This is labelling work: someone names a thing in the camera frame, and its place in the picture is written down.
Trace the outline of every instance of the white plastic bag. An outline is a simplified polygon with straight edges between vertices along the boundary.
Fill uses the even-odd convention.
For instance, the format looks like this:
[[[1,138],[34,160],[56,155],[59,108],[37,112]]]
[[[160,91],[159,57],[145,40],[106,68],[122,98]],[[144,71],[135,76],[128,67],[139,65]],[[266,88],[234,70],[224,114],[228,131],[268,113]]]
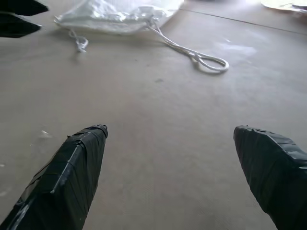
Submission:
[[[212,57],[185,48],[163,35],[160,27],[179,10],[184,0],[82,0],[70,11],[55,17],[54,22],[69,29],[70,37],[76,40],[77,50],[85,52],[88,40],[78,36],[75,29],[101,31],[109,34],[127,35],[142,30],[151,30],[161,36],[167,45],[188,55],[201,65],[217,72],[228,70],[229,64],[218,57]],[[223,67],[213,67],[203,60],[209,59]]]
[[[69,29],[133,34],[146,29],[152,18],[161,27],[182,3],[183,0],[83,0],[54,21]]]

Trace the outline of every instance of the concrete floor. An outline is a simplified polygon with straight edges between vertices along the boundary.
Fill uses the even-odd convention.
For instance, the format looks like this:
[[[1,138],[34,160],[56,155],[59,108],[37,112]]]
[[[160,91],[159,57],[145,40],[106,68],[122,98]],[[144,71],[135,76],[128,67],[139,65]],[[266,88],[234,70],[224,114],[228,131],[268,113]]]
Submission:
[[[0,221],[67,135],[103,123],[85,230],[276,229],[249,190],[233,130],[268,129],[307,150],[307,26],[245,1],[188,1],[163,31],[228,60],[213,76],[150,32],[89,35],[77,56],[52,22],[59,4],[32,17],[40,32],[0,40]]]

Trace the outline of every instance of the black duct tape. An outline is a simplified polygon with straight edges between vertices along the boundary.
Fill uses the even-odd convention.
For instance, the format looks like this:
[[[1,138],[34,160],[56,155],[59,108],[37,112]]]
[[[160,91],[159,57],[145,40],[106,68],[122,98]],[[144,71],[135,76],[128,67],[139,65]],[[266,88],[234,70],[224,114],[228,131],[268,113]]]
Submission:
[[[307,229],[307,154],[282,135],[238,126],[236,151],[249,184],[279,230]]]
[[[49,11],[48,7],[35,0],[0,0],[0,11],[23,16],[33,16]]]
[[[68,137],[0,230],[81,230],[98,186],[107,134],[106,126],[96,125]]]
[[[40,25],[30,23],[22,17],[0,12],[0,37],[19,38],[34,33],[40,28]]]

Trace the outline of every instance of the floor seam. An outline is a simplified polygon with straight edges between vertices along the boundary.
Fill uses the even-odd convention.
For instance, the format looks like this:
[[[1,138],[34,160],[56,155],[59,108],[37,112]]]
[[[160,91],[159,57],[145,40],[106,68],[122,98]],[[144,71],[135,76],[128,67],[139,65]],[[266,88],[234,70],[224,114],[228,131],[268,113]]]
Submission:
[[[179,10],[186,11],[186,12],[192,12],[192,13],[199,13],[199,14],[203,14],[203,15],[207,15],[207,16],[212,16],[212,17],[217,17],[217,18],[228,19],[228,20],[235,21],[235,22],[240,22],[240,23],[247,23],[247,24],[251,24],[251,25],[257,25],[257,26],[261,26],[261,27],[265,27],[265,28],[269,28],[269,29],[289,32],[289,33],[298,34],[298,35],[304,35],[304,36],[307,35],[305,33],[300,33],[300,32],[295,32],[295,31],[290,31],[290,30],[284,30],[284,29],[280,29],[280,28],[276,28],[276,27],[272,27],[272,26],[268,26],[268,25],[261,25],[261,24],[257,24],[257,23],[250,23],[250,22],[246,22],[246,21],[243,21],[243,20],[239,20],[239,19],[233,19],[233,18],[227,18],[227,17],[223,17],[223,16],[214,15],[214,14],[211,14],[211,13],[197,12],[197,11],[186,10],[186,9],[179,9]]]

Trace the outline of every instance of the white cord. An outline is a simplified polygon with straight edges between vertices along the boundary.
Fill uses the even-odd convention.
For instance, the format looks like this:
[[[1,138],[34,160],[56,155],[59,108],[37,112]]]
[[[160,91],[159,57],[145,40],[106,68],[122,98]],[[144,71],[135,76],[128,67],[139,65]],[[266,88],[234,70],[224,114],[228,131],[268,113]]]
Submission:
[[[178,52],[181,52],[181,53],[188,55],[190,58],[196,60],[198,63],[202,64],[203,66],[207,67],[208,69],[211,69],[211,70],[214,70],[214,71],[217,71],[217,72],[225,72],[225,71],[228,70],[229,64],[224,59],[221,59],[221,58],[218,58],[218,57],[213,57],[213,56],[203,54],[203,53],[199,53],[199,52],[192,50],[192,49],[188,49],[186,47],[183,47],[183,46],[176,44],[172,40],[165,37],[163,35],[163,33],[161,32],[160,28],[155,23],[154,19],[151,19],[150,21],[147,22],[147,28],[150,29],[151,31],[154,31],[156,34],[160,35],[163,38],[163,40],[166,42],[166,44],[168,44],[170,47],[172,47],[173,49],[175,49]],[[209,64],[205,63],[203,61],[203,59],[207,59],[207,60],[217,62],[217,63],[221,64],[223,67],[210,66]]]
[[[85,37],[78,36],[76,32],[72,29],[69,30],[68,35],[69,37],[72,37],[76,40],[77,50],[79,52],[82,52],[82,53],[86,52],[85,48],[88,45],[88,40]]]

